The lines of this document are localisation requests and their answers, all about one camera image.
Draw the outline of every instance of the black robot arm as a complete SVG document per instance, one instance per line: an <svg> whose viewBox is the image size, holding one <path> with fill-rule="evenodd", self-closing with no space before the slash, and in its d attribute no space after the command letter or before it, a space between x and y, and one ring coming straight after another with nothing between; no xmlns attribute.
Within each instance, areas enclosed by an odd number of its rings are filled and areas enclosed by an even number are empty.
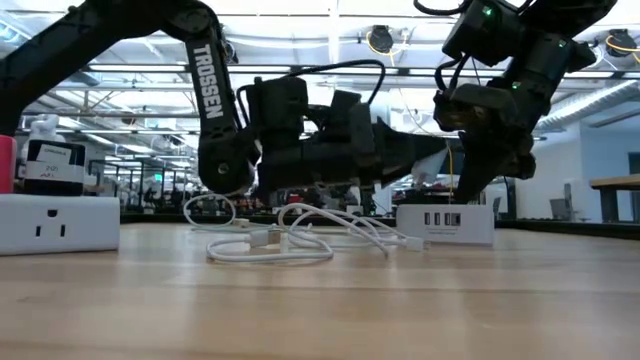
<svg viewBox="0 0 640 360"><path fill-rule="evenodd" d="M199 1L87 0L70 8L0 62L0 134L12 136L29 104L116 42L160 30L187 48L200 114L203 182L224 193L248 187L258 151L240 128L220 24Z"/></svg>
<svg viewBox="0 0 640 360"><path fill-rule="evenodd" d="M535 173L532 131L551 109L551 97L565 73L596 61L587 44L572 38L602 19L616 0L538 0L516 8L506 0L465 0L447 14L460 13L443 46L459 74L471 58L495 66L511 58L502 76L486 86L457 86L454 75L434 101L434 118L444 131L459 131L465 160L456 189L466 203L495 177L528 179ZM414 0L416 8L430 15Z"/></svg>
<svg viewBox="0 0 640 360"><path fill-rule="evenodd" d="M309 105L306 82L297 75L339 66L382 66L363 60L304 69L281 79L257 78L247 89L250 116L243 127L226 66L221 26L197 0L87 0L0 61L0 133L13 135L22 111L58 83L122 39L164 31L185 43L201 134L198 172L212 191L248 189L258 167L258 193L320 184L388 184L414 162L446 147L431 136L393 131L372 117L358 94L336 91L330 107ZM303 139L304 121L319 124ZM262 152L256 146L262 145Z"/></svg>

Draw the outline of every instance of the outlet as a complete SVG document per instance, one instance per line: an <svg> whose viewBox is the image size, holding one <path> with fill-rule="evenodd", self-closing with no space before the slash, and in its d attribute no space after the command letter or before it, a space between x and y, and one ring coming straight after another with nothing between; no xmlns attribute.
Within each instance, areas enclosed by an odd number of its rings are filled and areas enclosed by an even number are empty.
<svg viewBox="0 0 640 360"><path fill-rule="evenodd" d="M431 242L493 245L493 208L486 205L401 205L398 231Z"/></svg>
<svg viewBox="0 0 640 360"><path fill-rule="evenodd" d="M0 255L116 250L120 204L116 198L3 195L0 229Z"/></svg>

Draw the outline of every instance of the white outlet box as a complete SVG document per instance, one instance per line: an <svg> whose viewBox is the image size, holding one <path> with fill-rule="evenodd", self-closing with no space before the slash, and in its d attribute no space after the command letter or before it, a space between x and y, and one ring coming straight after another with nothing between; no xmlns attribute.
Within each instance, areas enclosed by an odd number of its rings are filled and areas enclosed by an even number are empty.
<svg viewBox="0 0 640 360"><path fill-rule="evenodd" d="M436 243L493 245L493 209L486 205L401 205L398 231Z"/></svg>
<svg viewBox="0 0 640 360"><path fill-rule="evenodd" d="M117 250L117 198L0 195L0 255Z"/></svg>

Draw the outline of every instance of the white wall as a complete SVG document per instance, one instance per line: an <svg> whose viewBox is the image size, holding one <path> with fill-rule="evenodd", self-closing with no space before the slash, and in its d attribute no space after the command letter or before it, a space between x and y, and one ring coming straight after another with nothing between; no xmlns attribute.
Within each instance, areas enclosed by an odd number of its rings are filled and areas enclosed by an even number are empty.
<svg viewBox="0 0 640 360"><path fill-rule="evenodd" d="M564 198L564 184L568 182L572 184L574 211L579 212L577 217L583 217L585 205L580 199L586 185L582 181L580 126L548 134L548 140L536 143L532 153L537 163L535 176L516 180L518 218L552 218L549 200Z"/></svg>
<svg viewBox="0 0 640 360"><path fill-rule="evenodd" d="M582 129L582 167L584 178L598 178L629 175L629 153L640 153L640 131L609 131L606 128ZM602 221L600 194L587 190L586 216L593 222ZM632 221L631 196L628 191L618 192L618 213L620 220Z"/></svg>

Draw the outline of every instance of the white cable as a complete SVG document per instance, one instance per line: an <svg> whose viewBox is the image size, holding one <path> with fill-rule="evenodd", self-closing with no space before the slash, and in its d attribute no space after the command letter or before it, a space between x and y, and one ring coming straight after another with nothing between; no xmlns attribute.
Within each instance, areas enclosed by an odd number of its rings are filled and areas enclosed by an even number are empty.
<svg viewBox="0 0 640 360"><path fill-rule="evenodd" d="M327 212L329 214L334 214L334 215L342 215L342 216L346 216L346 215L350 215L348 213L345 213L343 211L338 211L338 210L320 210L322 212ZM318 215L323 215L321 212L314 212L314 211L307 211L306 213L300 215L294 222L293 224L291 224L291 227L289 228L289 230L291 230L293 233L296 234L300 234L300 232L296 232L295 228L296 226L298 226L300 224L300 222L304 219L306 219L307 217L314 215L314 214L318 214ZM356 216L346 216L346 217L352 217L353 222L351 222L349 224L349 226L347 227L347 229L352 230L355 227L355 224L357 223L362 223L364 226L366 226L367 228L369 228L369 230L371 230L371 232L373 234L371 234L371 236L374 237L374 239L378 239L378 242L380 243L379 247L384 247L384 244L382 244L382 241L380 241L380 235L378 234L378 231L376 230L375 227L373 227L373 225L371 225L369 222L365 221L364 219L361 218L357 218ZM333 235L333 236L349 236L349 237L353 237L353 234L350 232L347 232L345 230L342 230L341 232L324 232L322 230L311 230L311 227L307 227L307 232L311 232L313 234L326 234L326 235ZM293 238L289 238L289 241L291 242L292 245L301 247L301 248L305 248L305 247L311 247L307 244L303 244L301 242L298 242L297 240L294 240ZM376 245L378 246L378 244L376 244L375 242L372 243L353 243L353 244L332 244L331 247L332 248L336 248L336 249L347 249L347 248L356 248L356 247L367 247L367 246L371 246L371 245Z"/></svg>
<svg viewBox="0 0 640 360"><path fill-rule="evenodd" d="M189 205L191 205L196 201L204 200L204 199L215 199L215 200L219 199L229 204L229 207L231 208L231 219L229 219L229 221L227 221L222 225L202 225L193 221L193 219L191 219L191 216L189 215ZM236 219L236 207L233 205L231 200L229 200L229 198L220 194L211 193L211 194L204 194L204 195L193 197L189 201L184 203L184 206L182 207L182 213L184 214L184 217L187 219L189 224L193 225L192 230L195 230L195 231L199 230L199 231L214 231L214 232L221 232L221 233L224 233L224 232L250 233L251 231L255 231L256 228L272 228L271 225L255 224L255 223L249 223L250 227L248 228L233 226L233 221Z"/></svg>
<svg viewBox="0 0 640 360"><path fill-rule="evenodd" d="M225 201L231 207L231 219L222 225L200 225L193 221L188 214L188 207L191 203L202 200L202 199L221 199ZM284 224L284 216L291 210L294 209L302 209L306 211L302 215L300 215L292 224L291 227L288 227ZM250 233L249 239L222 239L211 242L207 246L207 254L210 258L218 261L224 262L275 262L275 261L283 261L283 260L329 260L333 258L334 248L361 248L368 246L376 246L378 247L387 257L389 255L389 250L386 246L405 246L409 248L408 239L413 239L413 242L418 240L418 242L422 242L420 239L409 238L406 235L396 231L395 229L371 218L362 218L358 217L343 211L338 210L322 210L316 207L295 203L284 206L280 212L278 213L278 226L274 225L261 225L261 224L252 224L253 228L238 228L233 225L234 220L236 218L236 209L233 203L224 195L219 194L205 194L201 196L197 196L187 201L183 207L184 216L187 221L194 226L193 230L204 230L204 231L212 231L212 232L220 232L220 233ZM318 234L321 231L311 230L310 227L306 232L304 231L296 231L296 226L300 224L300 222L311 215L320 215L329 220L332 220L340 225L345 226L348 231L343 231L342 235L348 235L351 238L356 238L362 242L359 243L348 243L348 244L334 244L329 245L326 241L321 240L315 237L313 234ZM346 217L352 220L349 223L347 220L339 217ZM358 227L356 224L361 223L368 230ZM382 238L380 236L380 232L376 227L379 226L385 230L386 233L393 234L397 238ZM280 254L268 254L268 255L224 255L217 253L215 251L215 247L220 245L227 244L249 244L250 246L266 246L272 244L271 242L271 231L284 231L287 233L287 237L283 239L284 234L277 233L277 239L280 243ZM314 251L314 252L289 252L289 244L293 245L294 248L312 248L319 249L323 251Z"/></svg>
<svg viewBox="0 0 640 360"><path fill-rule="evenodd" d="M295 232L295 231L292 230L293 226L291 228L289 228L284 224L284 214L286 214L287 212L289 212L290 210L293 210L293 209L306 210L307 212L311 212L311 213L315 213L315 214L321 215L322 217L325 217L325 218L327 218L329 220L333 220L333 221L337 222L338 224L340 224L342 226L350 228L353 231L355 231L356 233L358 233L359 235L361 235L366 240L369 240L371 243L373 243L378 249L380 249L382 251L382 253L385 256L389 256L389 250L384 246L384 244L382 244L380 242L380 240L378 238L376 238L375 236L372 236L371 234L367 233L366 231L360 229L359 227L349 223L348 221L346 221L346 220L334 215L334 213L335 213L335 214L339 214L339 215L342 215L344 217L348 217L348 218L351 218L351 219L354 219L354 220L359 220L359 218L357 216L349 214L349 213L346 213L346 212L343 212L343 211L322 210L322 209L318 209L316 207L313 207L311 205L302 204L302 203L289 204L289 205L283 207L282 210L280 210L280 212L278 213L278 225L280 225L281 228L285 229L287 234L289 234L292 237L297 237L299 239L308 240L308 241L310 239L318 241L318 239L315 238L314 236L311 236L311 235L308 235L308 234L305 234L305 233L301 233L301 232ZM370 229L373 229L373 231L377 233L377 231L375 230L375 228L371 224L367 223L366 221L362 221L362 223L365 224L365 226L368 226ZM293 245L296 245L294 239L289 238L289 241Z"/></svg>
<svg viewBox="0 0 640 360"><path fill-rule="evenodd" d="M214 247L225 244L237 244L247 243L247 240L217 240L207 245L207 254L210 258L218 261L225 262L274 262L283 260L329 260L333 258L333 250L329 245L321 240L316 243L325 249L324 252L318 253L287 253L287 254L272 254L272 255L222 255L213 250Z"/></svg>
<svg viewBox="0 0 640 360"><path fill-rule="evenodd" d="M615 65L613 65L613 64L611 63L611 61L607 60L607 58L604 58L604 57L603 57L603 58L602 58L602 60L603 60L604 62L606 62L607 64L611 65L611 67L613 68L613 70L618 71L618 67L617 67L617 66L615 66Z"/></svg>

